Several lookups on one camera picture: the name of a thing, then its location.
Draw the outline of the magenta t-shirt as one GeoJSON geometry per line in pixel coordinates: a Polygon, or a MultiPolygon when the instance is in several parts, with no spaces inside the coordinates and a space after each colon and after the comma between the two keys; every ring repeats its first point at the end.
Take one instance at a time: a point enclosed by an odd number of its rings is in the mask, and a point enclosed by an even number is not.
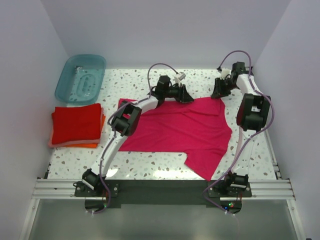
{"type": "Polygon", "coordinates": [[[221,99],[197,98],[183,104],[165,101],[143,113],[121,152],[185,153],[185,165],[209,181],[228,150],[232,130],[221,99]]]}

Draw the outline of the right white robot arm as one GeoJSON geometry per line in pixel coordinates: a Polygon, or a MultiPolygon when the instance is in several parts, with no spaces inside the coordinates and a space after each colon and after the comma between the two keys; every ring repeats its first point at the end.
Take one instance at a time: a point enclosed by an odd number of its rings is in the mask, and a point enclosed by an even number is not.
{"type": "Polygon", "coordinates": [[[256,138],[267,124],[271,98],[260,91],[251,69],[247,69],[243,62],[234,63],[232,69],[218,67],[217,71],[220,76],[215,78],[212,99],[227,97],[234,89],[242,94],[236,115],[236,125],[239,127],[236,153],[222,185],[223,192],[233,197],[248,185],[249,161],[256,138]]]}

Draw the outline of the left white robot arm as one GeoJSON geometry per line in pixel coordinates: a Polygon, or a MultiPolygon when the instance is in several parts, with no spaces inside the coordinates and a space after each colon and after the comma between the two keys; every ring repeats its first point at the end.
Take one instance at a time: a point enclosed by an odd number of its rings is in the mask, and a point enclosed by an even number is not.
{"type": "Polygon", "coordinates": [[[106,184],[104,182],[109,167],[120,147],[132,136],[138,127],[142,114],[155,110],[164,104],[166,99],[175,99],[178,103],[189,104],[194,101],[187,92],[186,85],[182,80],[185,73],[178,72],[174,76],[175,83],[167,75],[161,75],[157,85],[150,90],[146,98],[125,101],[110,116],[107,124],[111,127],[110,139],[103,147],[93,165],[82,175],[82,183],[86,186],[86,191],[92,196],[99,196],[106,184]]]}

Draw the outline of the teal plastic bin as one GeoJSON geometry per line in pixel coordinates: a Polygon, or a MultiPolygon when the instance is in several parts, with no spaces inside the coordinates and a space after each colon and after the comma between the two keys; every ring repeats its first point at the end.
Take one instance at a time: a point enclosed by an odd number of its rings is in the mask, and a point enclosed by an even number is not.
{"type": "Polygon", "coordinates": [[[94,104],[100,93],[106,64],[104,57],[95,54],[77,54],[70,57],[60,74],[55,98],[65,104],[94,104]]]}

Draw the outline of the folded red t-shirt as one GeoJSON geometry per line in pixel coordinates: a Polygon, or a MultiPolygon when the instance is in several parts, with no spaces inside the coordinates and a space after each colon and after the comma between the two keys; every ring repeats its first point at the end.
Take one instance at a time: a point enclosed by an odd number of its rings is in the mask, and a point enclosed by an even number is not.
{"type": "Polygon", "coordinates": [[[48,145],[52,148],[98,144],[106,119],[104,108],[99,103],[56,107],[51,118],[52,131],[48,145]]]}

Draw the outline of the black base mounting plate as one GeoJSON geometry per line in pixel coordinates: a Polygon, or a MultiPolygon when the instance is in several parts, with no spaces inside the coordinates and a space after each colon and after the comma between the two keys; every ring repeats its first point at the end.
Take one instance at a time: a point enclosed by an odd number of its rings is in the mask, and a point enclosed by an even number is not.
{"type": "Polygon", "coordinates": [[[220,206],[238,213],[242,200],[253,195],[250,185],[231,187],[205,180],[106,180],[96,190],[82,181],[73,186],[75,197],[84,198],[85,209],[94,213],[124,205],[220,206]]]}

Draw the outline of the aluminium frame rail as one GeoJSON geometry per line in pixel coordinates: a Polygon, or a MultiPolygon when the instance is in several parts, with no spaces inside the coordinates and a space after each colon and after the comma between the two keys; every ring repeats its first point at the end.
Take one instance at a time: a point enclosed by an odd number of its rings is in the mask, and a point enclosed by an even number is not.
{"type": "MultiPolygon", "coordinates": [[[[74,199],[75,179],[38,179],[32,199],[74,199]]],[[[252,180],[250,190],[254,200],[294,200],[295,194],[289,179],[252,180]]]]}

